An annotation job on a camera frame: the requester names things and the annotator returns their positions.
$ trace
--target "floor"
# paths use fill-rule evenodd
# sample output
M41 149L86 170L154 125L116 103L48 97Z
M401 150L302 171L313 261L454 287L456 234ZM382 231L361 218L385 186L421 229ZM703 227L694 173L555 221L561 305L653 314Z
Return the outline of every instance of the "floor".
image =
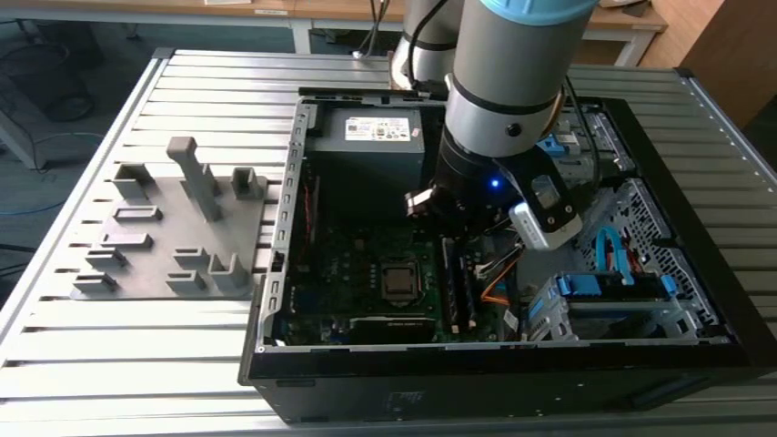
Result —
M197 25L141 25L140 40L125 38L118 24L96 24L93 31L105 56L104 64L82 72L89 93L94 96L94 113L84 120L53 124L46 122L34 107L0 78L0 108L10 112L33 138L66 132L102 134L110 126L126 95L148 63L156 47L169 46L205 50L260 52L292 52L292 31L280 28L212 27ZM338 44L328 44L322 36L312 36L313 53L348 54L357 46L364 32L353 32L338 38ZM384 48L393 47L396 35L382 36ZM25 40L14 25L0 25L0 55L22 46ZM777 102L773 102L745 130L745 135L761 147L771 163L777 163ZM48 172L26 170L0 146L0 244L36 247L56 218L58 208L26 215L22 212L54 205L66 199L98 140L93 137L56 137L37 146L37 153L48 161ZM0 304L20 276L20 269L5 269L24 263L29 254L0 250Z

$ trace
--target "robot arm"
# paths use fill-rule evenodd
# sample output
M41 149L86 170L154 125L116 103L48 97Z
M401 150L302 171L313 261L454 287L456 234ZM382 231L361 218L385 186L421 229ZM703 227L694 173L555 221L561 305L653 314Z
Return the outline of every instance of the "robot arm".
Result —
M466 0L440 156L408 213L468 236L509 220L532 249L581 223L550 157L536 146L563 104L562 83L597 0Z

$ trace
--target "aluminum profile slat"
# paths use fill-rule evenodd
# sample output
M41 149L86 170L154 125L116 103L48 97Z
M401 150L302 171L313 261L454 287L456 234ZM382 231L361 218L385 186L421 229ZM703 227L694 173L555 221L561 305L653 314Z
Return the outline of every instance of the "aluminum profile slat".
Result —
M197 137L200 147L277 148L289 146L288 134L246 132L196 132L193 130L133 130L124 136L125 146L166 147L170 137Z
M161 77L157 83L157 90L185 89L206 91L266 91L266 92L294 92L301 86L328 87L328 88L384 88L389 89L389 84L376 82L348 82L348 81L314 81L294 80L293 82L268 81L256 79L222 79L212 77Z
M273 57L213 57L213 56L176 56L170 60L172 66L218 66L230 68L268 68L288 70L333 70L333 71L369 71L381 72L389 67L386 60L350 59L300 59Z
M149 102L145 116L292 118L294 106Z
M157 89L149 101L166 103L253 103L261 105L288 105L293 107L298 95L296 90L278 91L228 91L200 89Z
M385 84L386 75L372 71L277 70L276 68L230 68L228 66L170 66L166 77L212 77L224 79L264 79L276 81L373 82Z

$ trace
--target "blue cable on floor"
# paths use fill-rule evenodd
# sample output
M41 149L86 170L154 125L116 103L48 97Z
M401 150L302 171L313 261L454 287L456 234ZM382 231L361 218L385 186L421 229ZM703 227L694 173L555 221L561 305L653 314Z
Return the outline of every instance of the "blue cable on floor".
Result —
M9 212L0 211L0 216L26 216L29 214L37 214L38 212L44 212L48 211L49 209L60 207L62 204L64 200L60 203L54 203L53 205L48 205L46 207L38 209L30 209L28 211L9 211Z

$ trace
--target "aluminum extrusion table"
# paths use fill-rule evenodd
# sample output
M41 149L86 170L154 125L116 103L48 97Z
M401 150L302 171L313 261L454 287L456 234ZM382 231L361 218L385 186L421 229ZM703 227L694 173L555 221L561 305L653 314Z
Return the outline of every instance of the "aluminum extrusion table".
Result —
M775 178L693 79L673 70L575 67L578 93L625 98L723 256L777 332ZM277 199L300 86L389 87L389 62L346 56L158 50L0 313L0 435L777 433L770 375L650 412L289 427L237 384L249 302L72 301L72 269L117 192L116 163L176 166L170 135L194 135L213 173L253 166ZM256 271L276 214L265 208Z

